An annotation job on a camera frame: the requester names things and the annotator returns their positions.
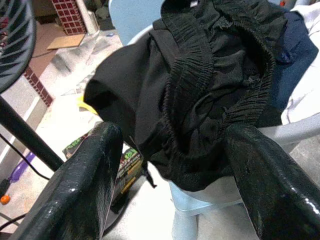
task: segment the yellow object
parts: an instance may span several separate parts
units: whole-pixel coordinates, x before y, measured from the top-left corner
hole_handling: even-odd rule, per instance
[[[10,202],[10,197],[8,195],[4,195],[1,197],[0,202],[2,203],[2,205],[6,205],[8,202]]]
[[[80,96],[76,99],[76,105],[79,107],[79,108],[84,108],[84,109],[87,109],[88,111],[92,112],[93,114],[96,114],[98,115],[98,113],[96,112],[96,110],[94,110],[94,108],[88,104],[86,104],[84,102],[84,96]]]

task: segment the orange object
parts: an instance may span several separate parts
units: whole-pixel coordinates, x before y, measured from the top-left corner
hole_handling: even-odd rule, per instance
[[[10,197],[8,195],[4,195],[1,197],[0,202],[2,203],[2,205],[6,205],[8,202],[10,202]]]

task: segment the black fan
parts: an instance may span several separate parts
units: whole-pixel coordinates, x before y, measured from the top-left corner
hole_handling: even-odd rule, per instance
[[[30,0],[0,2],[0,93],[25,71],[35,48],[36,24]]]

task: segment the concrete floor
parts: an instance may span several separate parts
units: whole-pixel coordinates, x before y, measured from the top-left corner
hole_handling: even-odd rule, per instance
[[[37,132],[62,158],[62,149],[74,139],[90,130],[100,118],[88,111],[79,111],[77,107],[77,89],[90,77],[90,73],[107,57],[121,46],[118,36],[93,36],[84,41],[82,57],[74,58],[77,62],[71,64],[73,72],[61,72],[63,67],[51,64],[44,70],[40,79],[55,96],[55,101],[48,109]],[[69,59],[65,50],[59,50],[60,57]],[[85,74],[79,74],[79,68]],[[292,157],[320,186],[320,136],[302,141],[292,152]],[[50,177],[53,173],[39,159],[32,164],[43,175]],[[126,209],[122,219],[103,239],[104,240],[170,240],[174,218],[174,205],[171,200],[169,185],[150,165],[151,175],[157,188],[153,189],[142,177],[134,185],[134,197]],[[38,177],[28,168],[17,183],[13,183],[8,194],[11,201],[7,205],[0,205],[0,212],[14,218],[28,212],[47,181]],[[6,220],[0,217],[0,225]],[[17,226],[5,228],[12,233]],[[256,240],[254,229],[243,205],[235,205],[220,210],[210,211],[198,217],[198,240]]]

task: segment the navy blue fabric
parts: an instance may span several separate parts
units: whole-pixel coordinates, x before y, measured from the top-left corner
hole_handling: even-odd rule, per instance
[[[269,105],[283,111],[293,90],[318,54],[318,48],[308,36],[303,17],[297,12],[286,12],[283,46],[276,57]]]

